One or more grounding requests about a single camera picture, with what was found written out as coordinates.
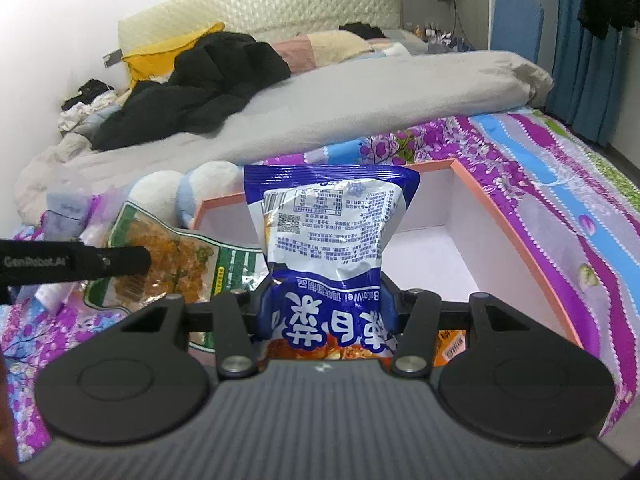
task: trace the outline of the electrical cable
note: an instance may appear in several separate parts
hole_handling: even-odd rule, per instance
[[[460,29],[462,30],[462,38],[469,43],[469,38],[466,35],[465,32],[465,26],[462,25],[462,20],[460,19],[460,15],[458,14],[458,4],[456,3],[456,0],[453,0],[453,9],[455,12],[455,17],[453,20],[453,32],[451,33],[451,39],[453,40],[453,38],[455,38],[456,36],[456,25],[458,24],[458,22],[460,22]]]

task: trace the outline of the blue snack bag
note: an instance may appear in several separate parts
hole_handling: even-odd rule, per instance
[[[244,192],[271,271],[263,358],[390,357],[382,251],[420,175],[397,166],[245,166]]]

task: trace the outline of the food package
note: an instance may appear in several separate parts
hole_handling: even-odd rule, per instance
[[[271,272],[261,358],[389,358],[382,252],[420,176],[393,166],[246,166],[244,191]]]
[[[466,349],[466,331],[440,330],[433,359],[434,366],[444,366]]]
[[[151,254],[151,267],[146,276],[90,282],[84,302],[91,308],[135,312],[173,292],[182,294],[186,303],[209,301],[223,290],[253,290],[267,274],[260,250],[169,227],[131,202],[124,203],[106,245],[143,246]],[[212,345],[201,333],[191,340],[206,348]]]

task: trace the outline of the plush toy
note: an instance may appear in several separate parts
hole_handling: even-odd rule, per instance
[[[137,181],[127,199],[165,224],[179,227],[176,195],[181,179],[178,171],[156,171]]]
[[[242,191],[242,169],[231,162],[207,162],[185,174],[177,194],[178,219],[189,228],[203,200]]]

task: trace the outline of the upholstered headboard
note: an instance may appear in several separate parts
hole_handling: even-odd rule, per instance
[[[132,49],[224,22],[226,30],[277,41],[349,22],[400,27],[400,0],[167,0],[118,23],[120,48]]]

